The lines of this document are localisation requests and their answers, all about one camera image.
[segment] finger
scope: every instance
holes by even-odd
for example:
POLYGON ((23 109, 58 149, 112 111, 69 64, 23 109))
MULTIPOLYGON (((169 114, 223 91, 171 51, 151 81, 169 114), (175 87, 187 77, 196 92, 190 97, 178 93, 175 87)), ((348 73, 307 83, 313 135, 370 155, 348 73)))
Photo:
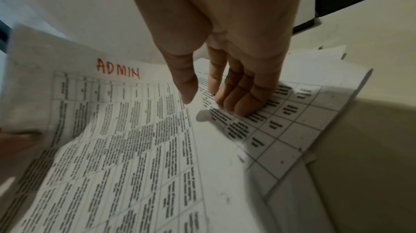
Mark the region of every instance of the finger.
POLYGON ((250 92, 235 105, 235 114, 247 116, 258 111, 276 90, 279 77, 280 70, 271 74, 256 74, 250 92))
POLYGON ((214 49, 209 46, 207 48, 209 55, 208 91, 215 95, 220 88, 222 75, 227 65, 227 53, 224 50, 214 49))
POLYGON ((189 104, 198 91, 198 78, 194 71, 192 54, 171 55, 161 51, 172 74, 173 82, 182 96, 182 102, 189 104))
POLYGON ((41 134, 0 134, 0 158, 12 155, 36 145, 41 134))
POLYGON ((224 100, 231 93, 231 91, 238 85, 244 75, 244 67, 239 60, 227 55, 227 60, 230 68, 228 69, 227 77, 224 84, 220 87, 215 95, 215 102, 218 106, 224 107, 224 100))
POLYGON ((231 91, 231 93, 224 100, 224 108, 228 111, 234 111, 237 102, 250 92, 254 82, 254 73, 245 70, 244 76, 238 82, 238 85, 231 91))

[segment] desk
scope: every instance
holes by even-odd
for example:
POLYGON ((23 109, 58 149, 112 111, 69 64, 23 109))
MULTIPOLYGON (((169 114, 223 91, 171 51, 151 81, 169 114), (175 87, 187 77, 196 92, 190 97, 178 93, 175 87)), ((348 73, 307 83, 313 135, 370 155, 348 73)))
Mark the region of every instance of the desk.
POLYGON ((416 231, 416 1, 366 0, 321 18, 291 49, 347 45, 373 67, 315 143, 309 172, 341 233, 416 231))

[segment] red handwriting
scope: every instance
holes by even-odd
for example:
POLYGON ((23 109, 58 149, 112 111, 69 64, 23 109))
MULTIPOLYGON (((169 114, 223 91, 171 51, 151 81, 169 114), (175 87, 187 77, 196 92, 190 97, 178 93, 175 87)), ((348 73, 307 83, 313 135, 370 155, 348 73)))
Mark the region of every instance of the red handwriting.
MULTIPOLYGON (((138 77, 140 79, 139 68, 134 69, 120 64, 117 64, 116 67, 117 75, 123 75, 130 78, 138 77)), ((97 60, 97 71, 101 71, 104 74, 112 74, 113 72, 116 73, 114 71, 114 64, 109 61, 104 63, 104 61, 100 58, 97 60)))

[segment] skin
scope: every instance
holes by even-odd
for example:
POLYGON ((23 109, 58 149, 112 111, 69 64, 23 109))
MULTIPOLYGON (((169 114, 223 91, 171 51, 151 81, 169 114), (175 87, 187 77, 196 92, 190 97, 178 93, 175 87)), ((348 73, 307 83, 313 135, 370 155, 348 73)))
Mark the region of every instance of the skin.
MULTIPOLYGON (((237 115, 260 109, 277 87, 299 0, 135 0, 182 100, 198 90, 193 52, 206 43, 208 90, 237 115), (221 85, 226 64, 225 84, 221 85)), ((0 133, 0 158, 34 146, 39 134, 0 133)))

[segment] stack of paper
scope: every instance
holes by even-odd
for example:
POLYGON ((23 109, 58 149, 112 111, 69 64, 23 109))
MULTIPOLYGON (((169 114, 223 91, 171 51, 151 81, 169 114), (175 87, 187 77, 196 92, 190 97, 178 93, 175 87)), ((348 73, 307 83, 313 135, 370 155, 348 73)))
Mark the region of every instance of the stack of paper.
POLYGON ((203 93, 187 107, 166 66, 15 29, 1 126, 45 138, 0 161, 0 233, 278 232, 261 195, 369 75, 302 55, 289 54, 261 111, 238 118, 206 94, 204 60, 195 64, 203 93), (203 121, 204 105, 215 124, 203 121))

